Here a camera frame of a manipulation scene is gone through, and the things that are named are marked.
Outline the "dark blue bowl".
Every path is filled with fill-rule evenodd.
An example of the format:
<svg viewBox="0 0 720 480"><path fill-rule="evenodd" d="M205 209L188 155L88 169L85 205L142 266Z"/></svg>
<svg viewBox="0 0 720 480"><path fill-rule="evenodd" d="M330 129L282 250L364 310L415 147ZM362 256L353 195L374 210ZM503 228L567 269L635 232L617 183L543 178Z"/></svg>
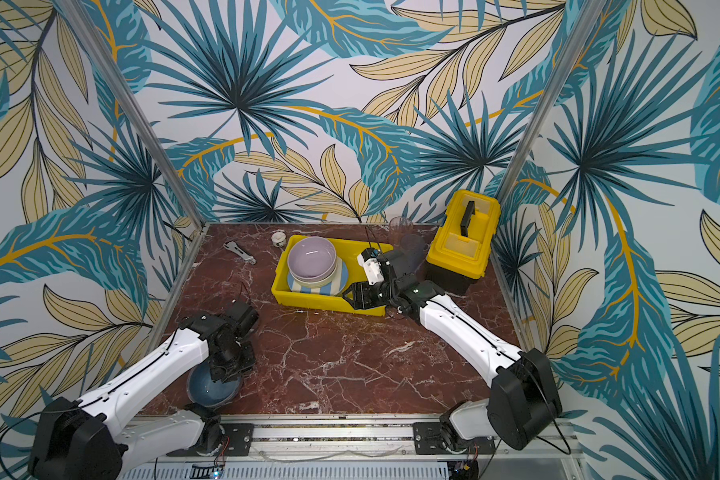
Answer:
<svg viewBox="0 0 720 480"><path fill-rule="evenodd" d="M213 381L210 365L203 362L192 369L187 380L187 394L192 403L217 408L230 403L242 387L242 378L228 382Z"/></svg>

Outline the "light green bowl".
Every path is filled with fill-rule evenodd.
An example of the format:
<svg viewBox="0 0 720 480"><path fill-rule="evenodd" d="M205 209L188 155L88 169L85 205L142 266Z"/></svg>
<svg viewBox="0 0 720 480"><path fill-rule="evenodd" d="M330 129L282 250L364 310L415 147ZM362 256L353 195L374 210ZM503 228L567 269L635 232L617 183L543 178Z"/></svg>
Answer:
<svg viewBox="0 0 720 480"><path fill-rule="evenodd" d="M315 278L305 278L294 275L292 272L289 273L288 279L291 283L298 284L302 288L322 288L325 285L331 284L337 277L341 276L341 269L335 266L330 273L320 275Z"/></svg>

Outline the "lilac bowl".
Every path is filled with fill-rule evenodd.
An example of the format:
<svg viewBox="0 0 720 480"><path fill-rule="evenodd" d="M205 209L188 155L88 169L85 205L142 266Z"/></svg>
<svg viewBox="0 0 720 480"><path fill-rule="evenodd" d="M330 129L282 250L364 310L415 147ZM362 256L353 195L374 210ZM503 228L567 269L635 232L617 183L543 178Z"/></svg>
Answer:
<svg viewBox="0 0 720 480"><path fill-rule="evenodd" d="M337 258L336 249L329 240L306 237L291 247L287 265L294 275L310 279L330 273L336 266Z"/></svg>

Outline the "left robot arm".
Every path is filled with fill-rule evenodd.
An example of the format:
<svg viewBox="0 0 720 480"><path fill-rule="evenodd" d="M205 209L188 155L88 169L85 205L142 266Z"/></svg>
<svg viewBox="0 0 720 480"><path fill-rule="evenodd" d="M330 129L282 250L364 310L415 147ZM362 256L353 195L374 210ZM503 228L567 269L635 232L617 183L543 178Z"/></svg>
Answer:
<svg viewBox="0 0 720 480"><path fill-rule="evenodd" d="M239 380L255 364L247 336L259 319L242 300L220 315L185 318L170 337L122 374L76 400L60 397L39 415L28 460L35 479L116 479L173 452L220 458L237 432L193 402L168 417L131 420L186 372L206 365L213 382Z"/></svg>

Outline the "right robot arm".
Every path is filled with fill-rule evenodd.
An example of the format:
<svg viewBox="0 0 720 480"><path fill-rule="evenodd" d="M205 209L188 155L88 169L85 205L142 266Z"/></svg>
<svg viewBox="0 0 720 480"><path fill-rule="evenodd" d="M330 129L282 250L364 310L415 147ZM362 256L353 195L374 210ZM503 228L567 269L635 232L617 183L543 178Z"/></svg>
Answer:
<svg viewBox="0 0 720 480"><path fill-rule="evenodd" d="M439 419L439 442L453 452L476 438L496 436L524 449L563 413L549 358L501 339L459 308L437 284L410 271L403 252L366 248L356 257L364 279L342 298L355 310L390 307L436 334L490 387L485 400L466 401Z"/></svg>

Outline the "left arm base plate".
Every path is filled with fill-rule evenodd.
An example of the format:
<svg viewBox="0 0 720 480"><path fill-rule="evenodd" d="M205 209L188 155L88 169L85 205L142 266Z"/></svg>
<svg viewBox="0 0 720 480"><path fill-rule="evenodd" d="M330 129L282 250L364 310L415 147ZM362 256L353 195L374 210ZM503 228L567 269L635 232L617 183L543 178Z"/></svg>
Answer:
<svg viewBox="0 0 720 480"><path fill-rule="evenodd" d="M221 456L246 457L250 451L253 431L252 423L221 423L205 428L194 446L175 450L167 456L208 460Z"/></svg>

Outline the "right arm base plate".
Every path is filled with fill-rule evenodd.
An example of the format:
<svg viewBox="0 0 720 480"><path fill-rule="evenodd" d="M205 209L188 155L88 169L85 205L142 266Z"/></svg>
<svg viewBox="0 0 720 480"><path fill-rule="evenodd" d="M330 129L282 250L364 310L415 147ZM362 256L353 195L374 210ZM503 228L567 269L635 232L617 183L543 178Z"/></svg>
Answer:
<svg viewBox="0 0 720 480"><path fill-rule="evenodd" d="M492 437L464 440L440 422L415 422L412 430L417 455L487 455L496 451Z"/></svg>

